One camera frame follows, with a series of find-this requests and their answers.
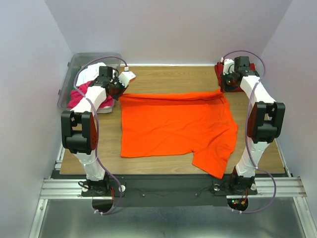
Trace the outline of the white t shirt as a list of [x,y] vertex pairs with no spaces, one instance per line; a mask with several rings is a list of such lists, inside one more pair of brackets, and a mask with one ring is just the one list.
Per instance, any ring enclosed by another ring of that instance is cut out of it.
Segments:
[[94,80],[99,75],[99,67],[105,66],[104,63],[96,63],[87,66],[82,72],[79,73],[77,78],[76,87],[86,84],[89,81]]

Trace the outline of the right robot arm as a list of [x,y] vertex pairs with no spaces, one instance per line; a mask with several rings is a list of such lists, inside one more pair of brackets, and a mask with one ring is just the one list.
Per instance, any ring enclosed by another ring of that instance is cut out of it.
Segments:
[[248,97],[245,150],[228,181],[233,193],[255,189],[255,173],[266,148],[281,134],[285,104],[277,102],[264,88],[260,75],[250,67],[248,57],[221,58],[220,88],[223,92],[240,88]]

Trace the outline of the orange t shirt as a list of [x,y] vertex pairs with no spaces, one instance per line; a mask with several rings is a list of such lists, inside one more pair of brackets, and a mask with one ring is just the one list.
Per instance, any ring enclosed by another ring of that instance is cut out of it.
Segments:
[[238,125],[219,91],[183,94],[124,94],[121,156],[193,153],[193,165],[221,179],[234,152]]

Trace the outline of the aluminium frame rail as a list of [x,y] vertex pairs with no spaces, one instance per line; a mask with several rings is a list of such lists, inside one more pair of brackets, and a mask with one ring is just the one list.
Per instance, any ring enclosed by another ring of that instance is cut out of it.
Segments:
[[43,181],[41,199],[110,199],[123,195],[135,194],[139,197],[149,195],[188,195],[196,197],[204,192],[227,198],[239,198],[242,195],[251,197],[306,197],[302,180],[297,178],[279,177],[256,178],[255,189],[234,192],[229,188],[229,179],[213,179],[209,176],[123,176],[120,183],[110,181],[114,191],[106,195],[84,192],[79,185],[80,179],[46,179]]

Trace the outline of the folded dark red t shirt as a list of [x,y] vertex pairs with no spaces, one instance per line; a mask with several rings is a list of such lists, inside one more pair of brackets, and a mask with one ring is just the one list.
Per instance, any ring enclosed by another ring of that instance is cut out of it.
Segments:
[[227,75],[222,74],[222,68],[219,62],[215,66],[221,92],[242,92],[240,84],[243,76],[259,76],[253,63],[235,63],[234,72]]

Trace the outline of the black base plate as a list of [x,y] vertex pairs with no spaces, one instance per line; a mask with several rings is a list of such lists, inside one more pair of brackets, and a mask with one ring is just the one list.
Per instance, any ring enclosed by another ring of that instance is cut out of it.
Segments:
[[217,179],[210,175],[130,175],[119,182],[78,183],[83,197],[92,198],[95,209],[118,207],[227,206],[243,203],[256,195],[254,178],[225,175]]

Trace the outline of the pink t shirt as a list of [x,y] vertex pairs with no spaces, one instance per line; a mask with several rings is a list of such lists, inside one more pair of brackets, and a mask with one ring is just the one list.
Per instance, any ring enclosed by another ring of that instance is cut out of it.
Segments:
[[[86,94],[91,82],[92,81],[88,81],[84,84],[81,84],[80,86],[78,86],[78,89],[83,94]],[[83,96],[77,90],[73,89],[70,93],[70,102],[67,104],[67,108],[72,109],[73,107],[77,106],[77,104],[81,101],[82,98]],[[107,96],[107,99],[101,103],[99,109],[113,107],[113,104],[113,98],[111,96]]]

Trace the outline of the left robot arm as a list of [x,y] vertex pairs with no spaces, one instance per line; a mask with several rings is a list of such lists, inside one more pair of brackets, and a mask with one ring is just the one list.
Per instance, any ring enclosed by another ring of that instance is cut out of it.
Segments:
[[79,103],[61,114],[62,145],[84,168],[86,181],[79,183],[84,192],[106,195],[110,191],[109,175],[100,165],[96,153],[99,133],[95,119],[98,117],[97,109],[107,99],[107,94],[116,97],[116,93],[122,89],[124,86],[119,83],[116,69],[102,65],[86,93],[77,89],[82,95]]

